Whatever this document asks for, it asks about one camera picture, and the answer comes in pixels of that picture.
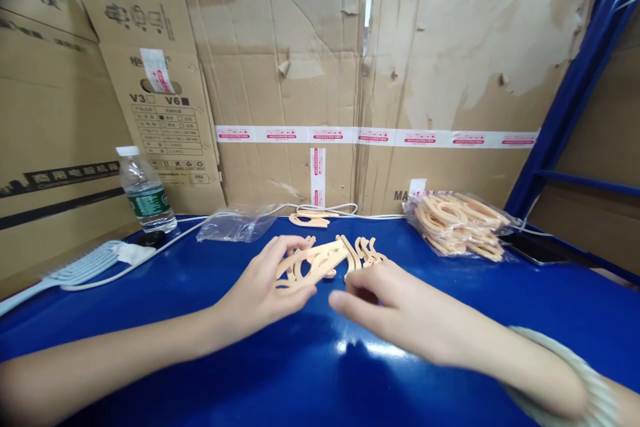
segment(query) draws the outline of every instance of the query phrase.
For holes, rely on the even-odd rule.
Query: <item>phone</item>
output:
[[[525,259],[539,266],[552,264],[566,264],[569,259],[539,244],[529,236],[520,233],[502,237],[505,248],[523,256]]]

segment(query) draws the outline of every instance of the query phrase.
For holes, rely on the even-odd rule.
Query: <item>plastic bottle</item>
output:
[[[120,183],[145,232],[170,232],[177,226],[175,214],[156,171],[136,146],[116,148],[120,155]]]

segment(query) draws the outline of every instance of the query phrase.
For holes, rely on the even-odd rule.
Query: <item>forearm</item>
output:
[[[210,310],[87,338],[0,365],[5,421],[49,426],[156,370],[224,346],[204,338],[215,331]]]
[[[482,316],[473,347],[462,367],[482,372],[517,389],[556,416],[578,420],[587,415],[589,393],[580,376],[558,355]],[[640,425],[640,396],[603,378],[617,406],[620,427]]]

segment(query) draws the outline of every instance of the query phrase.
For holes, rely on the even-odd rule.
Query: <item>packing tape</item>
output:
[[[219,143],[360,143],[383,147],[530,149],[538,132],[218,125]]]
[[[311,204],[325,207],[325,149],[311,149]]]
[[[165,61],[165,53],[160,49],[140,48],[140,57],[145,66],[147,79],[156,93],[175,93],[169,80],[169,70]]]

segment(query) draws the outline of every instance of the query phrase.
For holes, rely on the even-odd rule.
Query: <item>blue shelf frame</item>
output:
[[[505,209],[511,215],[526,218],[548,180],[640,197],[640,188],[637,187],[555,171],[557,162],[635,7],[636,2],[631,0],[595,0],[591,23],[581,50],[567,70],[538,140],[507,201]],[[561,239],[555,238],[554,242],[630,282],[640,284],[640,277],[595,254],[585,252]]]

